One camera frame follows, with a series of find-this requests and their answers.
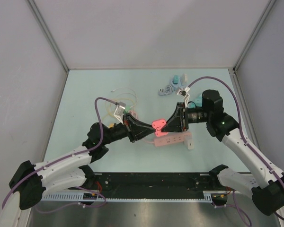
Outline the pink power strip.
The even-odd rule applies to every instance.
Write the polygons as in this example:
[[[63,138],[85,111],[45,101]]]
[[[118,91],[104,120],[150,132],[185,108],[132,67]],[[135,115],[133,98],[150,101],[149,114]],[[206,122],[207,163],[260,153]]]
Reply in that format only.
[[[170,133],[163,137],[155,137],[153,140],[142,139],[142,141],[153,144],[156,147],[167,146],[171,144],[184,143],[184,140],[193,139],[189,131]]]

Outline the pink square adapter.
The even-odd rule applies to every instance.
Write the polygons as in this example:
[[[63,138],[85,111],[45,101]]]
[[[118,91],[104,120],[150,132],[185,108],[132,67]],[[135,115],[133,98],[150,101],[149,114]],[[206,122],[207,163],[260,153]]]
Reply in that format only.
[[[158,119],[152,122],[152,128],[155,129],[155,136],[156,137],[163,137],[168,135],[168,132],[162,132],[162,128],[166,125],[165,119]]]

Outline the white cube charger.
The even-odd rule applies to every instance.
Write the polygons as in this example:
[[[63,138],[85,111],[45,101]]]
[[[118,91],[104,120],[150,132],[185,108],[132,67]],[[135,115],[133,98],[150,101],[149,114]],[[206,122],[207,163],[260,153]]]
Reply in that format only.
[[[194,149],[194,141],[193,141],[193,139],[184,140],[184,145],[186,146],[186,148],[188,150],[193,150]]]

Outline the teal triangular power strip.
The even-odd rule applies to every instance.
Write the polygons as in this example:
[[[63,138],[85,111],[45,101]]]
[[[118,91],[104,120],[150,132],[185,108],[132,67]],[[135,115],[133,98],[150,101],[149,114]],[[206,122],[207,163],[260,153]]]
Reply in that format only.
[[[194,99],[194,103],[196,106],[201,107],[202,106],[202,95],[200,94],[198,97]]]

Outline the blue round power strip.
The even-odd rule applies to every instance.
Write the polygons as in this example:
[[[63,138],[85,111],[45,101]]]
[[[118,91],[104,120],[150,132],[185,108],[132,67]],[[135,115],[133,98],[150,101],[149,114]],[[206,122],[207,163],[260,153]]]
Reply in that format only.
[[[160,88],[158,91],[159,96],[168,96],[171,95],[173,92],[176,92],[178,88],[182,88],[180,83],[175,84],[172,81],[165,86],[165,88]]]

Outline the teal charger plug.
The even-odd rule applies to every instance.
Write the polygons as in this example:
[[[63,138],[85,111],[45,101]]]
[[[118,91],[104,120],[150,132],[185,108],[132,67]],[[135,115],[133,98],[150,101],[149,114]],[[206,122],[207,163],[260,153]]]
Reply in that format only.
[[[177,86],[180,85],[180,77],[178,75],[173,76],[172,84]]]

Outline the white square adapter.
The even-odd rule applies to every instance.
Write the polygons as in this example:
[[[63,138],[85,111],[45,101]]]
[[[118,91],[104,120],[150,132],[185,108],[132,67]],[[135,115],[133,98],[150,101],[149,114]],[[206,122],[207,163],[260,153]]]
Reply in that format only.
[[[187,74],[183,73],[180,78],[181,86],[187,86],[188,77]]]

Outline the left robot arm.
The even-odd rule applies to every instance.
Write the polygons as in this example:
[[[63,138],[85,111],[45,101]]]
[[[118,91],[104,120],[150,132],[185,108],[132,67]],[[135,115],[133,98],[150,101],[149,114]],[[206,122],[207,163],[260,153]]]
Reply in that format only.
[[[29,160],[21,163],[9,182],[10,193],[19,193],[19,208],[27,210],[43,196],[59,190],[90,189],[94,186],[95,177],[89,164],[108,152],[107,144],[124,138],[136,142],[155,131],[152,125],[139,121],[130,113],[110,128],[102,122],[94,123],[87,140],[68,154],[41,163],[33,164]]]

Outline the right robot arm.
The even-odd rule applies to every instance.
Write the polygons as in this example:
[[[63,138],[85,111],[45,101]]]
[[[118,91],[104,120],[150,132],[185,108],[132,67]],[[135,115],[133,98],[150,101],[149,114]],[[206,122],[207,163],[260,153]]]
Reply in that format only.
[[[237,174],[220,165],[210,171],[209,185],[219,190],[228,186],[250,197],[263,214],[270,216],[284,206],[284,171],[274,165],[242,132],[240,124],[224,112],[223,99],[217,90],[202,93],[201,107],[188,107],[189,94],[182,89],[177,95],[184,102],[177,103],[163,132],[183,132],[191,123],[206,124],[212,137],[231,149],[248,168],[252,178]]]

